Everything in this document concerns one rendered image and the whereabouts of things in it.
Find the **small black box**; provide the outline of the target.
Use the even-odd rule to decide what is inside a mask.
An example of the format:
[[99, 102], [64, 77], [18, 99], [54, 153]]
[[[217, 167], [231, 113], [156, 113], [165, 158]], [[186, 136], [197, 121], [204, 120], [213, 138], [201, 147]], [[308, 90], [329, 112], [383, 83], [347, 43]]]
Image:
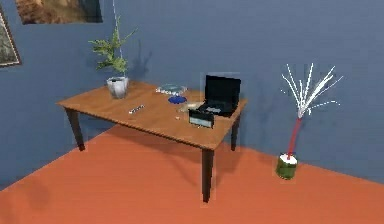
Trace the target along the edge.
[[214, 115], [201, 112], [198, 110], [189, 109], [189, 122], [194, 125], [212, 128], [214, 126]]

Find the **pale glass dish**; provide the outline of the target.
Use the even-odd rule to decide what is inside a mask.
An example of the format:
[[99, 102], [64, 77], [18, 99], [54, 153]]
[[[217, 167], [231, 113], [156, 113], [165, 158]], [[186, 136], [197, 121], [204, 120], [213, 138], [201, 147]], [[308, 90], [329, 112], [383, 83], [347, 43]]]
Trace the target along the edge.
[[157, 93], [167, 94], [167, 95], [182, 95], [187, 88], [185, 86], [176, 85], [176, 84], [164, 84], [156, 88]]

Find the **black open laptop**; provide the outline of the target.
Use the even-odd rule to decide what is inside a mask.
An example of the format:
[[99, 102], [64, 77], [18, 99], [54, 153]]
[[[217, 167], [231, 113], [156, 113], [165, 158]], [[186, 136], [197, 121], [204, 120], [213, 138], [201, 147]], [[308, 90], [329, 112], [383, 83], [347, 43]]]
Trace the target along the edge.
[[205, 99], [198, 111], [231, 117], [238, 107], [240, 86], [240, 79], [207, 75], [205, 79]]

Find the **brown wooden table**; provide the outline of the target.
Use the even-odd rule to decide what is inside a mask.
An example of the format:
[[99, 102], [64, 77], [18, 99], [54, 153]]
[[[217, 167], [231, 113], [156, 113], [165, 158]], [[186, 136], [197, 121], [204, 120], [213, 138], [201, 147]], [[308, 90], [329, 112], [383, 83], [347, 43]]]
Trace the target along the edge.
[[[107, 87], [102, 86], [58, 102], [67, 114], [77, 146], [85, 149], [79, 124], [79, 115], [86, 114], [128, 128], [160, 136], [201, 150], [202, 200], [210, 199], [214, 150], [227, 134], [231, 135], [231, 147], [236, 147], [241, 113], [247, 104], [242, 98], [231, 117], [217, 116], [212, 128], [199, 128], [189, 123], [188, 115], [180, 113], [168, 102], [168, 96], [157, 93], [155, 86], [141, 81], [131, 81], [127, 96], [111, 97]], [[129, 110], [145, 105], [134, 114]]]

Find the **brown framed picture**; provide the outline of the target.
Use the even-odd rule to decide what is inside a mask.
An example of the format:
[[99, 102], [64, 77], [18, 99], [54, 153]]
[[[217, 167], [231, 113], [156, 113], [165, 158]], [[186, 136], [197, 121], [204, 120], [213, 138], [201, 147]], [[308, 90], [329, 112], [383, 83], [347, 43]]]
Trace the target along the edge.
[[15, 0], [23, 25], [102, 23], [99, 0]]

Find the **grey framed picture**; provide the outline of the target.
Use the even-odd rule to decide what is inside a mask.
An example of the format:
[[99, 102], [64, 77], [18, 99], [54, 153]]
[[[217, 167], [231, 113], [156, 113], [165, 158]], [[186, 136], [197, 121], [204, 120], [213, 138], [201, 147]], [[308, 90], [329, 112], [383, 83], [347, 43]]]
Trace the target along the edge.
[[20, 65], [21, 59], [0, 6], [0, 68]]

